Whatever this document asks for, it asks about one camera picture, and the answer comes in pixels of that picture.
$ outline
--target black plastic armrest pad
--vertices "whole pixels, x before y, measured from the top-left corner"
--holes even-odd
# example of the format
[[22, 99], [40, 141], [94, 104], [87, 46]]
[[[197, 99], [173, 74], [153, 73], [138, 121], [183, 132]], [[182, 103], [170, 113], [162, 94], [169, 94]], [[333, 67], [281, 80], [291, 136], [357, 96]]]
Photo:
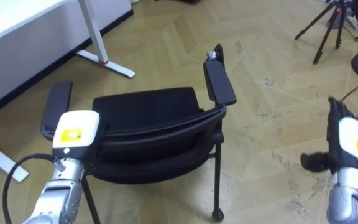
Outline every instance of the black plastic armrest pad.
[[226, 106], [236, 103], [236, 95], [221, 62], [204, 62], [204, 75], [210, 100]]
[[47, 104], [41, 121], [41, 132], [47, 139], [48, 133], [54, 133], [61, 115], [68, 111], [73, 82], [60, 81], [53, 85], [49, 91]]

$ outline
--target silver robot arm segment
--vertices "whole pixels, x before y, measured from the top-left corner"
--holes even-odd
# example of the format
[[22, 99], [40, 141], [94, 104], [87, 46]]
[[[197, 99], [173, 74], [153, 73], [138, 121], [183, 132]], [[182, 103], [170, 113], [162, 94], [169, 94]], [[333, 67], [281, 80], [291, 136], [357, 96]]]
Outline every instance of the silver robot arm segment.
[[358, 224], [358, 169], [345, 167], [334, 174], [327, 220], [330, 224]]
[[69, 224], [75, 221], [83, 192], [81, 181], [97, 155], [104, 124], [95, 111], [70, 111], [59, 120], [53, 137], [52, 178], [24, 224]]
[[35, 205], [32, 215], [24, 224], [73, 223], [80, 206], [84, 173], [83, 164], [76, 159], [61, 159], [52, 178]]

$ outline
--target herringbone parquet floor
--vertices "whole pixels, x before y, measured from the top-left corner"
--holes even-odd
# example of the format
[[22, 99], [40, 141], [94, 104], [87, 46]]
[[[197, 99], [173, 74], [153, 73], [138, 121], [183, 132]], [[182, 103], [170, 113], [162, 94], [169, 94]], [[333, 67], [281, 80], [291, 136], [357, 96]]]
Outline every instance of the herringbone parquet floor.
[[[94, 97], [192, 86], [202, 107], [212, 107], [202, 62], [218, 42], [237, 94], [224, 120], [221, 208], [224, 223], [326, 223], [331, 178], [302, 170], [302, 152], [327, 150], [327, 97], [358, 85], [350, 59], [358, 44], [344, 33], [334, 50], [331, 34], [319, 64], [312, 65], [325, 32], [325, 17], [301, 40], [296, 34], [325, 5], [317, 0], [141, 0], [131, 17], [104, 36], [109, 56], [137, 72], [133, 79], [73, 58], [0, 110], [0, 149], [14, 159], [50, 152], [39, 133], [49, 88], [73, 80], [71, 109], [90, 109]], [[346, 103], [358, 114], [358, 91]], [[52, 166], [29, 161], [29, 178], [13, 182], [9, 207], [14, 223], [28, 217]], [[89, 178], [103, 223], [212, 223], [213, 161], [168, 182], [113, 185]], [[3, 223], [0, 171], [0, 223]], [[85, 200], [77, 223], [91, 223]]]

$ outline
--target white metal desk frame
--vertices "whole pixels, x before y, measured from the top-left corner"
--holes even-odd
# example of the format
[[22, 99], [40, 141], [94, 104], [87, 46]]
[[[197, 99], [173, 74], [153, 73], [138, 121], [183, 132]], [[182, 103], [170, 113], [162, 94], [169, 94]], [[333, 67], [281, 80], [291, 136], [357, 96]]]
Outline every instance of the white metal desk frame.
[[[17, 2], [17, 1], [19, 1], [20, 3], [27, 1], [25, 3], [36, 4], [35, 6], [37, 7], [37, 11], [30, 12], [29, 17], [19, 18], [18, 21], [15, 22], [14, 24], [8, 24], [5, 27], [0, 26], [0, 38], [4, 35], [10, 33], [11, 31], [19, 28], [20, 26], [23, 26], [24, 24], [26, 24], [30, 21], [33, 21], [34, 19], [38, 18], [39, 16], [51, 11], [52, 9], [55, 9], [56, 7], [66, 3], [68, 1], [72, 1], [72, 0], [44, 0], [41, 2], [32, 1], [32, 0], [16, 0], [16, 1], [10, 1], [10, 2]], [[94, 13], [94, 10], [92, 8], [90, 0], [78, 0], [78, 2], [80, 4], [81, 11], [83, 13], [83, 17], [86, 22], [86, 26], [89, 30], [92, 43], [95, 46], [94, 49], [96, 51], [96, 55], [92, 54], [90, 52], [87, 52], [85, 50], [80, 50], [79, 52], [77, 52], [77, 54], [84, 58], [92, 60], [96, 63], [99, 63], [100, 65], [105, 66], [106, 68], [108, 68], [112, 71], [119, 72], [123, 75], [126, 75], [129, 78], [132, 78], [135, 75], [135, 72], [133, 72], [132, 70], [129, 70], [125, 67], [122, 67], [108, 59], [106, 49], [104, 48], [103, 40], [102, 40], [100, 31], [99, 31], [98, 23], [96, 20], [96, 15]], [[4, 153], [2, 153], [0, 151], [0, 168], [3, 171], [9, 172], [12, 169], [12, 166], [14, 164], [15, 164], [15, 162], [12, 159], [7, 157]], [[22, 167], [19, 167], [15, 171], [13, 178], [18, 182], [22, 182], [28, 175], [29, 175], [29, 173], [25, 169], [23, 169]]]

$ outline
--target desk leg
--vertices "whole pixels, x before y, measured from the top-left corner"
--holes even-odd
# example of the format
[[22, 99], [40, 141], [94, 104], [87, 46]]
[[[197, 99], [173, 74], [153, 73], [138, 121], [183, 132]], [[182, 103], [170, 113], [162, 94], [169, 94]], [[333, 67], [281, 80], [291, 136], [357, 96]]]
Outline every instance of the desk leg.
[[99, 63], [100, 65], [103, 65], [110, 70], [119, 72], [123, 75], [128, 76], [129, 78], [132, 78], [135, 75], [134, 71], [122, 67], [121, 65], [118, 65], [112, 61], [109, 61], [91, 2], [89, 0], [78, 0], [78, 2], [80, 4], [81, 11], [86, 22], [86, 26], [91, 35], [91, 40], [94, 45], [96, 55], [85, 50], [80, 50], [79, 52], [77, 52], [77, 54], [91, 61]]
[[[5, 154], [3, 154], [0, 151], [0, 168], [9, 173], [12, 169], [12, 167], [14, 166], [15, 162], [7, 157]], [[18, 182], [22, 182], [27, 176], [29, 175], [29, 173], [23, 169], [21, 166], [19, 166], [15, 173], [13, 173], [13, 179], [15, 179]]]

